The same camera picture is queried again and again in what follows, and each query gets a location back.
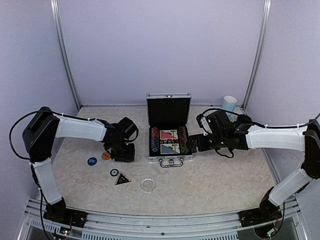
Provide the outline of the green chip group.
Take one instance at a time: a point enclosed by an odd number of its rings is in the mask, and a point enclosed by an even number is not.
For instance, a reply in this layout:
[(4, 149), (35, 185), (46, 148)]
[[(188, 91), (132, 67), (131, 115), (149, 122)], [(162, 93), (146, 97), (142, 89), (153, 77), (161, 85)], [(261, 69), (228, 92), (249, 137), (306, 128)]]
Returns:
[(186, 146), (183, 146), (183, 147), (180, 148), (180, 152), (182, 154), (188, 154), (189, 153), (189, 148), (186, 147)]

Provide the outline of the aluminium poker case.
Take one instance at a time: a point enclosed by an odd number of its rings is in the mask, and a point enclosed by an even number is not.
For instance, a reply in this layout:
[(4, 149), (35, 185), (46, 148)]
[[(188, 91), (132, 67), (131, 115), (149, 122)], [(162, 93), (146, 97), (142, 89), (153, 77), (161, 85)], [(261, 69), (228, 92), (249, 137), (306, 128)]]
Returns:
[(193, 159), (187, 125), (191, 99), (189, 92), (146, 95), (150, 162), (158, 162), (162, 168), (179, 168)]

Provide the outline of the red playing card deck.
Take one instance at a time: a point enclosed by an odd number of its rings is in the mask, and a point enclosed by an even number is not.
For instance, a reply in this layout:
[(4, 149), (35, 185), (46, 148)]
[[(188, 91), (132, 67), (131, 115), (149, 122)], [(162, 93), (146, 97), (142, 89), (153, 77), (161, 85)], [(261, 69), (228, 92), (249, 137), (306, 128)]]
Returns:
[(178, 131), (176, 129), (160, 130), (160, 140), (178, 140)]

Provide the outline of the green chip stack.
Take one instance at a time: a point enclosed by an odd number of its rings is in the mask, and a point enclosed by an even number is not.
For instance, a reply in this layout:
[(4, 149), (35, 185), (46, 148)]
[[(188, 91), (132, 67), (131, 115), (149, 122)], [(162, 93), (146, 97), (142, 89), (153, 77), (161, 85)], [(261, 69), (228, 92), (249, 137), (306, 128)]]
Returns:
[(135, 154), (131, 153), (125, 153), (124, 155), (121, 155), (120, 157), (116, 158), (116, 162), (126, 162), (126, 163), (131, 163), (135, 160)]

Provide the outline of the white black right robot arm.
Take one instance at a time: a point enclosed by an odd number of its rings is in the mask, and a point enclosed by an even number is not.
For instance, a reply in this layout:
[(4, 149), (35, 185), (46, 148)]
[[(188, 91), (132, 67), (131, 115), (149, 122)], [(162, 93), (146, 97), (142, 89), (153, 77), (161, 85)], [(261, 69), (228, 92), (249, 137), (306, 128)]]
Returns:
[(280, 160), (294, 160), (279, 183), (269, 189), (259, 206), (239, 213), (242, 227), (258, 225), (284, 218), (285, 202), (305, 189), (310, 182), (320, 178), (320, 123), (318, 118), (295, 125), (267, 125), (253, 121), (246, 114), (209, 108), (196, 117), (200, 134), (189, 136), (187, 144), (192, 152), (214, 150), (221, 155), (227, 149), (227, 158), (235, 150), (263, 149), (274, 171), (284, 170)]

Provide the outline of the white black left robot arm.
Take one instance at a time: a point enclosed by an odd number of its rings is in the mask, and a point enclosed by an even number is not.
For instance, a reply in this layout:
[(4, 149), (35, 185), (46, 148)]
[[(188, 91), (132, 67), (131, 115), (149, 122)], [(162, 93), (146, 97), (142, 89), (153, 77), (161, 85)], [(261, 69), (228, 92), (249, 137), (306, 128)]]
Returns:
[(116, 162), (130, 163), (135, 159), (132, 136), (139, 135), (137, 125), (128, 117), (117, 123), (99, 118), (81, 118), (52, 111), (43, 106), (30, 113), (33, 116), (22, 133), (32, 177), (46, 204), (42, 218), (83, 228), (87, 213), (67, 208), (52, 169), (52, 149), (56, 139), (74, 138), (92, 140), (103, 144), (104, 150)]

